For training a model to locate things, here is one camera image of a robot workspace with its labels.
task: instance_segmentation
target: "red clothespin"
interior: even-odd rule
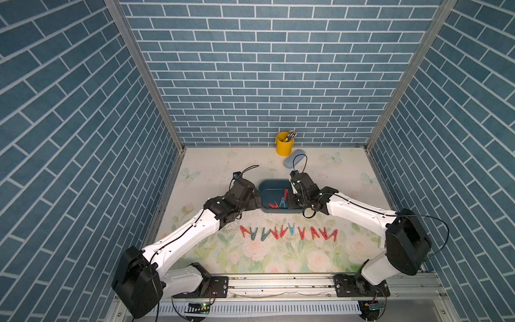
[[[327,237],[327,232],[325,231],[325,227],[323,228],[323,231],[322,229],[318,228],[318,230],[320,230],[320,233],[322,234],[322,237],[327,240],[328,237]]]
[[[315,240],[315,235],[320,238],[320,236],[318,235],[317,231],[315,230],[315,228],[313,228],[313,226],[311,226],[311,236],[313,237],[313,240]]]
[[[284,236],[284,234],[286,234],[287,231],[288,231],[288,228],[283,230],[283,225],[281,225],[281,238]]]
[[[279,234],[277,233],[277,227],[274,227],[274,229],[276,230],[275,232],[273,232],[271,229],[270,229],[270,232],[272,233],[272,235],[273,235],[276,239],[279,239]]]
[[[250,235],[250,231],[248,231],[247,228],[240,226],[239,229],[242,231],[243,238],[245,238],[245,233]]]
[[[302,227],[302,231],[300,231],[300,227],[297,227],[300,234],[300,239],[304,240],[304,233],[306,232],[306,227]]]
[[[332,236],[334,236],[334,242],[336,243],[336,235],[338,235],[338,229],[335,229],[333,233],[328,237],[330,239]]]

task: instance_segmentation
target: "red wire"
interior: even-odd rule
[[[214,290],[215,290],[215,292],[214,292],[214,296],[213,296],[213,303],[211,303],[211,305],[213,305],[213,304],[215,303],[215,299],[216,299],[216,287],[215,287],[214,285],[211,285],[211,286],[212,286],[212,287],[214,288]]]

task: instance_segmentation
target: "tabletop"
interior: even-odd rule
[[[354,199],[389,209],[388,202],[362,148],[302,148],[305,172],[319,188],[329,186]],[[232,173],[248,166],[244,178],[256,187],[266,179],[287,179],[286,158],[269,147],[188,148],[181,164],[157,239],[193,217],[206,200],[222,196]],[[297,165],[302,170],[306,159]],[[243,213],[188,251],[172,269],[199,262],[210,273],[355,272],[381,252],[379,237],[344,218],[322,213],[306,219],[301,213]]]

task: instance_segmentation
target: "blue brick wall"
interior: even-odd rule
[[[0,321],[97,321],[177,149],[102,0],[0,2]]]
[[[399,208],[449,224],[431,265],[463,321],[515,316],[514,16],[458,0],[372,151]]]
[[[188,145],[363,145],[440,0],[123,0]]]

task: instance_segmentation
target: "yellow cup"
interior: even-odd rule
[[[280,132],[276,136],[276,150],[277,154],[281,157],[287,157],[291,154],[291,147],[293,146],[293,141],[283,142],[283,140],[288,136],[288,132]]]

